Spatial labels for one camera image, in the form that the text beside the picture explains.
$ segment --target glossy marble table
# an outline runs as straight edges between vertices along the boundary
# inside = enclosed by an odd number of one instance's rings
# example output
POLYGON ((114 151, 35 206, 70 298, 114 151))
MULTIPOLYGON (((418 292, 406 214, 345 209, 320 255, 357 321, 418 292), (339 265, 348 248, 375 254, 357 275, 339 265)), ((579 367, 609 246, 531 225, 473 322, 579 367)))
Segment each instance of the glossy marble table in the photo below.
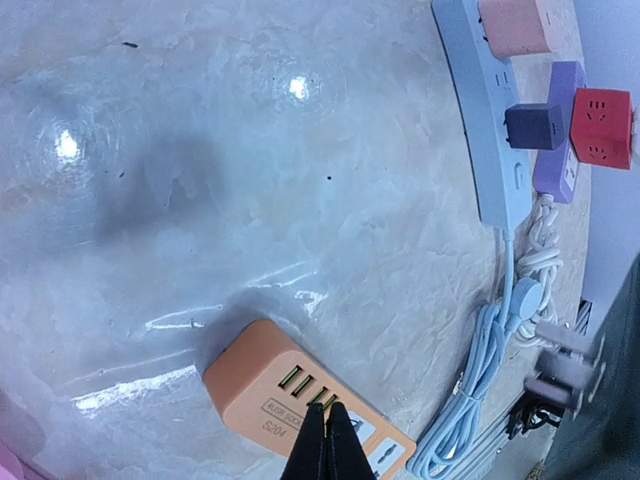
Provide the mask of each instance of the glossy marble table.
MULTIPOLYGON (((502 268, 430 2, 0 13, 0 439, 60 478, 278 478, 284 459, 228 431, 200 381, 260 316, 416 438, 502 268)), ((525 101, 581 58, 572 2, 557 16, 565 48, 515 61, 525 101)), ((577 189, 563 321, 588 168, 577 189)), ((534 357, 510 350, 484 424, 534 357)))

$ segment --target pink object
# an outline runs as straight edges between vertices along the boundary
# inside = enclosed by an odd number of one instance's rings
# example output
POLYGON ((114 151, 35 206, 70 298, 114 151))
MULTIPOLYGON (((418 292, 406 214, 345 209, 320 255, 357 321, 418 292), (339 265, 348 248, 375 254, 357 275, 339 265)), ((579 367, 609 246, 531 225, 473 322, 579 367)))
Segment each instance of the pink object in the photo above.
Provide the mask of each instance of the pink object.
POLYGON ((0 443, 0 480, 24 480, 20 460, 0 443))
POLYGON ((547 53, 562 45, 552 13, 555 0, 479 0, 478 9, 491 51, 498 58, 547 53))

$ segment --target power switch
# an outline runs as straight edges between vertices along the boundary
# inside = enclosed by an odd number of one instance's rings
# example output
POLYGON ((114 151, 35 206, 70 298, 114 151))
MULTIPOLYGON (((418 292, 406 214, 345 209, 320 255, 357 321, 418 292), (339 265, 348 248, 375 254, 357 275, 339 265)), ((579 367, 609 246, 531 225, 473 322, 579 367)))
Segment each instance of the power switch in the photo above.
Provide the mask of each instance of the power switch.
POLYGON ((522 185, 524 185, 524 165, 516 163, 514 172, 516 175, 516 188, 520 190, 522 185))

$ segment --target electrical socket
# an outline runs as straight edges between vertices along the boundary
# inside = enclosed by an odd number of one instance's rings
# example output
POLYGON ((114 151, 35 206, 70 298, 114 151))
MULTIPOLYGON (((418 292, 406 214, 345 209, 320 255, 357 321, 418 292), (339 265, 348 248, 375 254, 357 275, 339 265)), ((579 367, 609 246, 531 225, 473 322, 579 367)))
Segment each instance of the electrical socket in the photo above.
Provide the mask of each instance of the electrical socket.
POLYGON ((578 159, 603 167, 631 168, 631 94, 617 90, 577 90, 571 140, 578 159))
MULTIPOLYGON (((576 92, 587 80, 579 62, 554 62, 551 68, 548 103, 560 105, 567 130, 571 128, 576 92)), ((556 150, 540 150, 533 171, 533 186, 553 195, 557 203, 571 203, 575 194, 579 163, 570 138, 556 150)))
POLYGON ((562 46, 563 25, 554 19, 556 0, 479 0, 489 46, 498 58, 547 53, 562 46))
POLYGON ((433 0, 466 131, 480 219, 513 231, 531 213, 529 155, 509 145, 505 111, 519 103, 511 61, 493 56, 477 0, 433 0))
POLYGON ((271 320, 249 325, 206 370, 204 383, 225 425, 280 455, 291 452, 311 403, 322 403, 328 417, 336 401, 345 405, 368 458, 380 460, 375 452, 384 442, 398 445, 378 465, 381 479, 404 468, 416 449, 271 320))

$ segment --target orange usb charger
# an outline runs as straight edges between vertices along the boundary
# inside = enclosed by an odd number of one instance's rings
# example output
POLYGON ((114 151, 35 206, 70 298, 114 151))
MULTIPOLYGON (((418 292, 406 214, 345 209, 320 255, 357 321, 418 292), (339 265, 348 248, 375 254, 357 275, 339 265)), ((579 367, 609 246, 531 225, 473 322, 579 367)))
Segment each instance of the orange usb charger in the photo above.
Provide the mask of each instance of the orange usb charger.
POLYGON ((247 327, 207 369, 204 383, 231 430, 289 456, 311 403, 328 417, 342 402, 376 478, 390 479, 416 444, 304 353, 271 320, 247 327))

